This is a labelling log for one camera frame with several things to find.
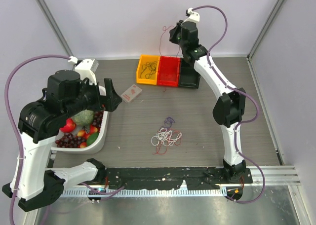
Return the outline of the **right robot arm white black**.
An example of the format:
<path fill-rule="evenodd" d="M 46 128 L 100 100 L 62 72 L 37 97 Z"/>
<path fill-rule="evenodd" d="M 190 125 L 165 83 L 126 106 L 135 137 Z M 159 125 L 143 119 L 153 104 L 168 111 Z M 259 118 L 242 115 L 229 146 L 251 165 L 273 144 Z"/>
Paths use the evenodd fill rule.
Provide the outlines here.
<path fill-rule="evenodd" d="M 245 96 L 240 94 L 244 89 L 234 91 L 235 86 L 220 72 L 206 48 L 199 44 L 196 23 L 180 20 L 169 33 L 169 41 L 180 46 L 184 61 L 200 74 L 217 98 L 212 114 L 223 134 L 223 177 L 228 183 L 234 183 L 246 170 L 245 160 L 240 155 L 237 126 L 244 115 Z"/>

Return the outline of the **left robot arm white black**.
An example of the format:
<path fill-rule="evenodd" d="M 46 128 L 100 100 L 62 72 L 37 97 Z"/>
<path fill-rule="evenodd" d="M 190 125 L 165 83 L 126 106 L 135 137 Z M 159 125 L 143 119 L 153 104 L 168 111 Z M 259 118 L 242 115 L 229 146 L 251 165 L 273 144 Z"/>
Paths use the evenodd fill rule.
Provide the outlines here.
<path fill-rule="evenodd" d="M 19 198 L 23 211 L 51 205 L 64 190 L 83 182 L 104 182 L 107 169 L 94 158 L 72 168 L 46 167 L 51 147 L 67 119 L 83 110 L 113 112 L 122 102 L 110 78 L 104 79 L 104 85 L 105 94 L 101 95 L 91 78 L 75 71 L 57 71 L 48 78 L 43 96 L 21 110 L 18 136 L 23 153 L 18 158 L 23 164 L 2 191 L 10 198 Z"/>

